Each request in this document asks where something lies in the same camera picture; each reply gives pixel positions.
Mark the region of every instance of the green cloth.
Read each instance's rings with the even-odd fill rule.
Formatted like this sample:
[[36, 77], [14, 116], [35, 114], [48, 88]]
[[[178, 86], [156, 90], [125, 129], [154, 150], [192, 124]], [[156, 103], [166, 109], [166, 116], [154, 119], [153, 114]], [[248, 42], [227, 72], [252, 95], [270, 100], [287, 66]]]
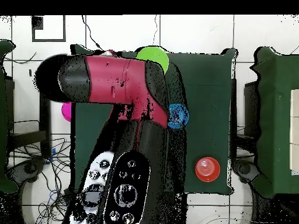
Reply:
[[[5, 55], [11, 52], [14, 48], [15, 45], [11, 41], [0, 40], [0, 66], [3, 66], [3, 59]], [[5, 88], [5, 71], [2, 67], [0, 68], [0, 191], [5, 193], [14, 193], [18, 191], [18, 186], [5, 175], [8, 161], [8, 111]]]
[[259, 74], [260, 130], [258, 166], [262, 174], [253, 182], [264, 197], [299, 193], [299, 176], [290, 170], [291, 90], [299, 89], [299, 56], [278, 55], [269, 47], [256, 53]]
[[[230, 194], [227, 186], [228, 126], [231, 96], [231, 66], [235, 50], [224, 55], [168, 54], [178, 66], [185, 86], [189, 122], [187, 132], [186, 183], [188, 193]], [[135, 58], [135, 52], [123, 52]], [[75, 188], [78, 188], [100, 130], [111, 105], [76, 103], [75, 107]], [[218, 160], [218, 179], [205, 183], [195, 175], [196, 162], [205, 156]]]

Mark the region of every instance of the white tile floor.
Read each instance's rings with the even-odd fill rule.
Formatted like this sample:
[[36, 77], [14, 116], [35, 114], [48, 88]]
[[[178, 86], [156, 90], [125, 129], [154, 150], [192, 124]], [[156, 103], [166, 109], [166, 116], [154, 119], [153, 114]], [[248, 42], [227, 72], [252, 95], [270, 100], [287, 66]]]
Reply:
[[[256, 74], [249, 69], [254, 62], [255, 50], [260, 46], [271, 46], [279, 53], [289, 54], [299, 45], [298, 15], [162, 15], [161, 18], [157, 15], [156, 20], [155, 17], [156, 15], [87, 16], [86, 22], [91, 28], [93, 39], [104, 50], [134, 51], [141, 46], [160, 44], [168, 51], [177, 53], [216, 54], [226, 48], [236, 48], [239, 51], [236, 65], [239, 126], [244, 126], [244, 84], [257, 80]], [[15, 50], [7, 58], [21, 62], [36, 53], [33, 61], [27, 64], [4, 62], [6, 73], [13, 76], [16, 83], [15, 121], [39, 119], [39, 94], [33, 86], [33, 77], [29, 76], [30, 69], [34, 75], [43, 59], [59, 53], [70, 54], [70, 44], [96, 48], [81, 16], [66, 16], [65, 23], [66, 42], [32, 43], [29, 16], [17, 16], [12, 20], [10, 17], [0, 16], [0, 39], [9, 39], [16, 44]], [[44, 30], [36, 30], [36, 38], [61, 39], [62, 16], [44, 16]], [[51, 103], [51, 114], [53, 139], [63, 137], [69, 141], [70, 124], [61, 115], [61, 103]], [[33, 123], [22, 123], [15, 128], [21, 133], [30, 128], [35, 130], [36, 127]], [[69, 184], [69, 173], [66, 172], [60, 173], [63, 188]], [[44, 174], [48, 178], [49, 187], [55, 189], [54, 175], [49, 165], [45, 165]], [[231, 183], [234, 193], [230, 196], [188, 195], [187, 224], [249, 224], [252, 212], [251, 191], [248, 186], [240, 183], [234, 173]], [[27, 224], [36, 222], [39, 210], [44, 210], [44, 206], [39, 209], [39, 204], [48, 203], [49, 196], [50, 192], [42, 175], [35, 183], [26, 185], [23, 210]]]

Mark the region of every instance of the red plastic cup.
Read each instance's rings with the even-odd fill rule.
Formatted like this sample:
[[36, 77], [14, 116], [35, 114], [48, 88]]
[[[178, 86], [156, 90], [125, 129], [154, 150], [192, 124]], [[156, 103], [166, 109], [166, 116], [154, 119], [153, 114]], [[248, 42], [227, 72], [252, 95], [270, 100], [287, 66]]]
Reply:
[[203, 182], [212, 182], [220, 174], [220, 165], [212, 157], [201, 158], [195, 166], [196, 176]]

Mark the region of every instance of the cable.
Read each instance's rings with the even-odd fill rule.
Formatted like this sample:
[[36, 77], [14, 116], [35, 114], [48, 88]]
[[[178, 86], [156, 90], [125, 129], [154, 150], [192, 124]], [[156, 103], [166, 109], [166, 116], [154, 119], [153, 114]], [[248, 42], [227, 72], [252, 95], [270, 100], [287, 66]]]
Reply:
[[91, 40], [96, 44], [96, 46], [97, 46], [97, 48], [100, 48], [102, 51], [103, 51], [103, 49], [100, 47], [100, 45], [91, 37], [91, 29], [89, 28], [89, 26], [85, 23], [85, 21], [84, 21], [84, 17], [83, 17], [83, 15], [82, 15], [82, 21], [83, 21], [83, 23], [85, 24], [85, 26], [88, 28], [88, 30], [89, 30], [89, 37], [91, 38]]
[[[56, 221], [56, 222], [58, 222], [58, 221], [61, 222], [63, 220], [56, 218], [54, 210], [56, 209], [63, 217], [64, 217], [63, 211], [66, 210], [65, 208], [62, 207], [62, 206], [66, 206], [66, 202], [65, 202], [64, 198], [62, 197], [62, 193], [61, 193], [62, 182], [61, 182], [61, 179], [59, 178], [58, 174], [60, 172], [70, 173], [70, 171], [65, 171], [64, 170], [64, 168], [66, 166], [69, 167], [69, 164], [67, 164], [67, 163], [70, 162], [70, 161], [69, 160], [68, 161], [60, 160], [59, 158], [65, 158], [65, 157], [68, 157], [68, 156], [64, 155], [64, 154], [62, 154], [64, 156], [58, 156], [58, 154], [61, 154], [61, 152], [66, 150], [68, 147], [70, 147], [70, 145], [67, 145], [66, 147], [64, 147], [65, 143], [67, 143], [65, 138], [53, 139], [52, 141], [57, 141], [57, 140], [63, 140], [63, 142], [58, 144], [58, 145], [61, 145], [61, 147], [60, 147], [59, 151], [55, 155], [53, 155], [52, 157], [54, 158], [53, 161], [57, 160], [57, 161], [59, 161], [59, 164], [56, 165], [56, 164], [53, 163], [53, 161], [51, 161], [49, 159], [45, 159], [45, 162], [48, 161], [48, 162], [51, 163], [51, 168], [54, 172], [55, 190], [52, 190], [50, 188], [47, 176], [43, 172], [41, 172], [43, 177], [46, 179], [46, 184], [47, 184], [48, 190], [50, 191], [50, 196], [49, 196], [47, 205], [45, 203], [41, 203], [39, 205], [39, 214], [40, 215], [38, 216], [35, 224], [41, 224], [44, 219], [47, 219], [47, 224], [50, 224], [50, 220]], [[27, 148], [35, 149], [38, 152], [30, 153]], [[26, 146], [24, 146], [25, 151], [22, 151], [21, 149], [18, 149], [18, 150], [19, 150], [18, 153], [25, 154], [25, 155], [29, 156], [29, 157], [26, 157], [26, 156], [18, 156], [18, 157], [27, 158], [27, 159], [40, 159], [40, 158], [42, 158], [40, 155], [35, 155], [36, 153], [41, 153], [41, 150], [37, 145], [32, 145], [32, 146], [26, 145]], [[41, 206], [44, 206], [46, 208], [43, 211], [40, 211]]]
[[36, 55], [36, 52], [33, 54], [33, 56], [32, 56], [31, 58], [29, 58], [29, 59], [26, 60], [25, 62], [17, 62], [17, 61], [15, 61], [15, 60], [13, 60], [13, 59], [6, 58], [6, 57], [5, 57], [5, 59], [6, 59], [6, 60], [9, 60], [9, 61], [12, 61], [12, 62], [15, 62], [15, 63], [17, 63], [17, 64], [27, 64], [28, 62], [30, 62], [30, 61], [34, 58], [35, 55]]
[[235, 220], [235, 221], [249, 221], [249, 222], [253, 222], [253, 223], [274, 223], [274, 222], [254, 222], [252, 220], [247, 220], [247, 219], [236, 219], [236, 218], [216, 218], [216, 219], [213, 219], [209, 222], [207, 222], [206, 224], [209, 224], [211, 222], [214, 222], [216, 220]]
[[156, 23], [156, 32], [155, 32], [155, 34], [154, 34], [154, 40], [152, 41], [152, 45], [154, 45], [154, 42], [155, 42], [155, 36], [156, 36], [156, 33], [157, 33], [157, 31], [158, 31], [158, 24]]

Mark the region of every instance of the black metal frame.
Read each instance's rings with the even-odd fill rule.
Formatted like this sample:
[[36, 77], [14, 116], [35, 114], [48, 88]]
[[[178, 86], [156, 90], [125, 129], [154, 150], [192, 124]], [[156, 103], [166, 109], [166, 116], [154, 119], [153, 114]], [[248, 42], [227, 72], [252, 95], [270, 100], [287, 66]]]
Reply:
[[[5, 78], [6, 98], [8, 103], [8, 130], [13, 131], [13, 91], [15, 83], [10, 76]], [[40, 121], [39, 131], [27, 132], [22, 134], [9, 134], [8, 148], [14, 150], [29, 144], [40, 142], [41, 156], [49, 158], [51, 156], [51, 107], [50, 101], [40, 93]]]

